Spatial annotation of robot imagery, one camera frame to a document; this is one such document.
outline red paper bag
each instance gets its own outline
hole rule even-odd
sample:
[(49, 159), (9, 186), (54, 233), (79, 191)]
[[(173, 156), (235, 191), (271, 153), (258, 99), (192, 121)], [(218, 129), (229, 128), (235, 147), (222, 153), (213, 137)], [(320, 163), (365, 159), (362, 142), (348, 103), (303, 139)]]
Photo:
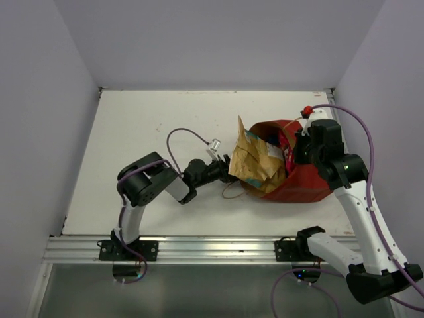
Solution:
[[(262, 140), (282, 131), (287, 137), (291, 148), (295, 146), (295, 133), (301, 128), (298, 121), (266, 121), (256, 123), (249, 131)], [(331, 190), (327, 183), (318, 175), (318, 170), (312, 164), (296, 165), (292, 173), (273, 192), (265, 194), (246, 182), (241, 182), (246, 191), (256, 197), (284, 203), (318, 202), (327, 197)]]

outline lavender wall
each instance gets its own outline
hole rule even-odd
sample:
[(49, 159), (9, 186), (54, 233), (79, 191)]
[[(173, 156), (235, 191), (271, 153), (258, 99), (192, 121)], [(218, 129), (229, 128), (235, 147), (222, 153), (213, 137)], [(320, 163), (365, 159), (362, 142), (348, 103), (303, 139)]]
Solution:
[[(370, 127), (378, 204), (404, 254), (422, 267), (423, 13), (422, 0), (387, 0), (336, 90), (337, 103), (356, 111)], [(359, 125), (343, 114), (341, 121), (349, 150), (368, 160), (368, 144)], [(403, 297), (424, 307), (411, 288)]]
[(334, 87), (384, 0), (55, 0), (114, 89)]
[(97, 88), (51, 0), (0, 1), (0, 315), (23, 317), (57, 233)]

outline robotic arm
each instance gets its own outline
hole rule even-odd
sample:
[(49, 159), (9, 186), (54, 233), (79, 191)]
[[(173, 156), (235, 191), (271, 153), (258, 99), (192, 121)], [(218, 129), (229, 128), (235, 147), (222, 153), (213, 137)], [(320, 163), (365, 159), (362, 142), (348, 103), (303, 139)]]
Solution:
[[(214, 140), (207, 150), (213, 158), (212, 163), (207, 165), (200, 159), (193, 159), (182, 176), (165, 163), (155, 164), (166, 161), (157, 152), (152, 152), (119, 172), (119, 192), (126, 204), (121, 211), (119, 224), (112, 230), (111, 240), (120, 259), (137, 259), (130, 250), (142, 250), (139, 238), (144, 210), (163, 191), (168, 192), (180, 204), (186, 204), (197, 195), (196, 189), (205, 184), (215, 180), (224, 183), (237, 180), (228, 175), (230, 158), (224, 155), (221, 159), (216, 154), (218, 147), (219, 141)], [(151, 167), (134, 174), (135, 170), (147, 166)]]
[(361, 157), (345, 154), (340, 125), (328, 119), (322, 109), (314, 109), (310, 115), (304, 114), (304, 117), (307, 118), (307, 124), (296, 133), (297, 141), (293, 150), (295, 162), (313, 164), (334, 191), (348, 215), (362, 255), (342, 246), (320, 227), (298, 232), (296, 245), (299, 252), (304, 256), (314, 255), (326, 260), (346, 277), (352, 295), (363, 304), (410, 286), (393, 258), (415, 282), (420, 280), (423, 277), (420, 266), (408, 264), (391, 236), (375, 202), (374, 192), (371, 191), (374, 214), (394, 255), (390, 256), (386, 252), (367, 208), (368, 170)]

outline paper bag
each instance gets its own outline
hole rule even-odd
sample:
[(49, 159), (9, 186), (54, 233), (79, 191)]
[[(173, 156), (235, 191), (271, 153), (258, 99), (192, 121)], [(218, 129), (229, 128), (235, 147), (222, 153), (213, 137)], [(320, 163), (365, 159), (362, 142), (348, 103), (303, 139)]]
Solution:
[(273, 192), (286, 178), (282, 150), (246, 130), (240, 116), (229, 174), (262, 193)]

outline white table surface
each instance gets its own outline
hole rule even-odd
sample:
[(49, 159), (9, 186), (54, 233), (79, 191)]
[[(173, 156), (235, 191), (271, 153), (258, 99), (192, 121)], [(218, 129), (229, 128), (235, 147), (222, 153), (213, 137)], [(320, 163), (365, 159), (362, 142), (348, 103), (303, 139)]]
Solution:
[[(327, 103), (325, 93), (104, 91), (63, 234), (109, 234), (121, 206), (117, 174), (152, 151), (169, 159), (165, 141), (172, 129), (187, 127), (207, 140), (217, 138), (222, 142), (220, 153), (231, 155), (238, 115), (251, 127), (259, 121), (294, 119), (306, 105), (320, 103)], [(210, 162), (205, 145), (188, 132), (174, 133), (170, 144), (182, 169), (194, 158)], [(353, 235), (334, 195), (319, 203), (283, 204), (248, 195), (225, 200), (223, 188), (221, 182), (205, 185), (187, 205), (162, 193), (146, 208), (141, 234), (295, 235), (319, 225), (330, 235)], [(242, 189), (234, 188), (227, 195), (239, 191)]]

